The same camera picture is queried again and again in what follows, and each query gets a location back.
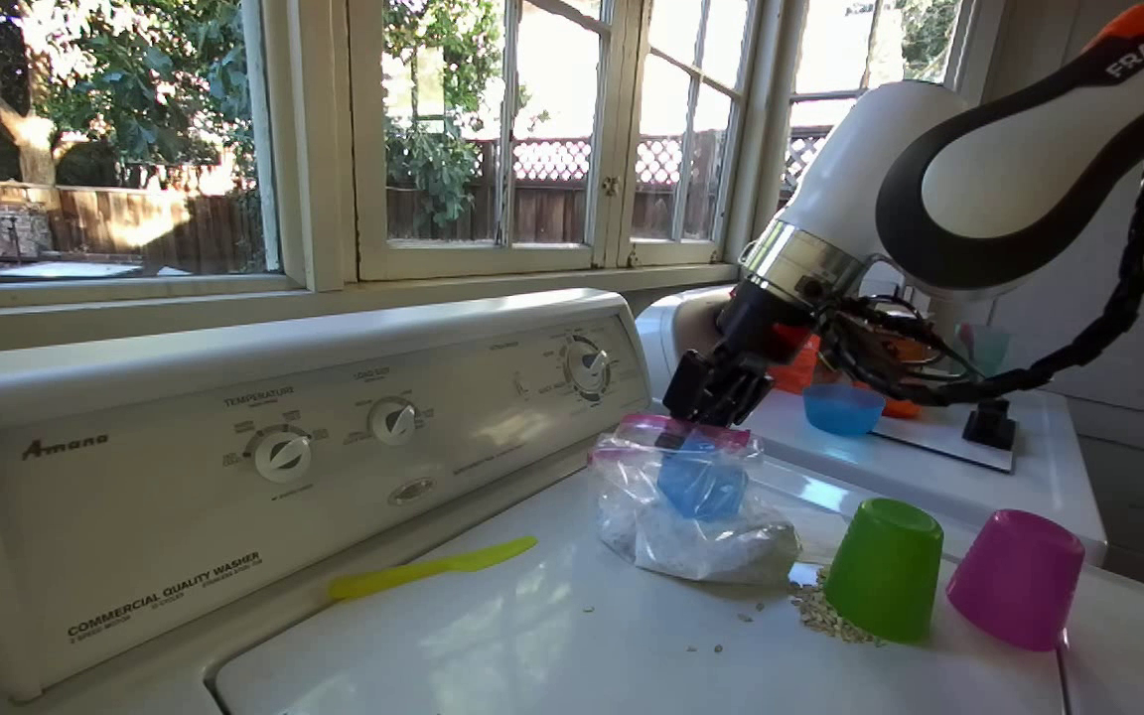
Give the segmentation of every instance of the control knob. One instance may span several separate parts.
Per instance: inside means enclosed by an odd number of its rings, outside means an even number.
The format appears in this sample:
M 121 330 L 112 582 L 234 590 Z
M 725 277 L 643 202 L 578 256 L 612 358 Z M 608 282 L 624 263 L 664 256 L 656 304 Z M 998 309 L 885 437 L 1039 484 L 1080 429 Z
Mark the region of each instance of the control knob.
M 599 400 L 612 387 L 612 353 L 590 338 L 565 347 L 565 370 L 581 399 Z
M 369 415 L 369 433 L 382 445 L 408 445 L 419 433 L 419 406 L 408 400 L 379 400 Z
M 250 445 L 250 465 L 258 476 L 289 484 L 310 470 L 310 437 L 296 429 L 265 429 Z

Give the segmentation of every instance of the clear plastic bag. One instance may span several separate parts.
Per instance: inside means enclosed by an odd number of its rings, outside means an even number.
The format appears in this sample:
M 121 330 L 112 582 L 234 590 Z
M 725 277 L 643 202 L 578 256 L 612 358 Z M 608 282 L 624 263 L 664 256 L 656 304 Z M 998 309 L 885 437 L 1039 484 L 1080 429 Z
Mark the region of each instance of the clear plastic bag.
M 688 429 L 635 415 L 599 437 L 599 539 L 647 572 L 710 584 L 785 584 L 795 527 L 765 508 L 747 429 Z

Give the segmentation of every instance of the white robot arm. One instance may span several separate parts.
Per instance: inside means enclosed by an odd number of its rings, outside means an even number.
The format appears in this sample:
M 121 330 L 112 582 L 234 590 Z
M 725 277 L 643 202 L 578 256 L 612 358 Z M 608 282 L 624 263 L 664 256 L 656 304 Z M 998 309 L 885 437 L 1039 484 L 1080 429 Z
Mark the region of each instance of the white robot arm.
M 800 351 L 788 335 L 802 330 L 824 335 L 840 370 L 926 406 L 990 400 L 1094 363 L 1138 324 L 1144 192 L 1113 308 L 1033 370 L 966 373 L 930 324 L 900 304 L 859 304 L 856 286 L 875 263 L 896 263 L 941 300 L 1008 286 L 1053 263 L 1141 158 L 1144 4 L 1113 20 L 1069 69 L 995 102 L 975 108 L 938 83 L 861 94 L 800 195 L 753 244 L 721 347 L 681 363 L 669 410 L 709 427 L 742 420 L 770 390 L 766 366 Z M 959 370 L 924 373 L 885 353 L 885 343 L 930 347 Z

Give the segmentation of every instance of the pink cup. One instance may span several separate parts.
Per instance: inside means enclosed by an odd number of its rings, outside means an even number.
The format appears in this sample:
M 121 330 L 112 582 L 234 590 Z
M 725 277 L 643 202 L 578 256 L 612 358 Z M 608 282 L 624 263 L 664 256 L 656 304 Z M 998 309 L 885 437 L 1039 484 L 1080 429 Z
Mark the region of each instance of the pink cup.
M 1033 513 L 995 513 L 951 582 L 951 603 L 980 631 L 1053 653 L 1074 612 L 1086 546 Z

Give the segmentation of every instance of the brand logo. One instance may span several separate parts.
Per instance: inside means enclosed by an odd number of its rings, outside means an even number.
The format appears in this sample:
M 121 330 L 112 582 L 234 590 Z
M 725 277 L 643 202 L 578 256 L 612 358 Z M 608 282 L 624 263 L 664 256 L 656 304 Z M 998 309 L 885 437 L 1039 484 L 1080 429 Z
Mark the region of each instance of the brand logo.
M 1144 69 L 1144 45 L 1138 45 L 1134 51 L 1125 51 L 1119 59 L 1113 59 L 1105 72 L 1113 77 L 1113 81 L 1127 81 L 1134 72 L 1141 72 Z
M 19 460 L 42 460 L 42 459 L 58 459 L 58 453 L 93 451 L 93 445 L 109 445 L 109 433 L 93 433 L 93 437 L 75 437 L 75 441 L 27 441 Z

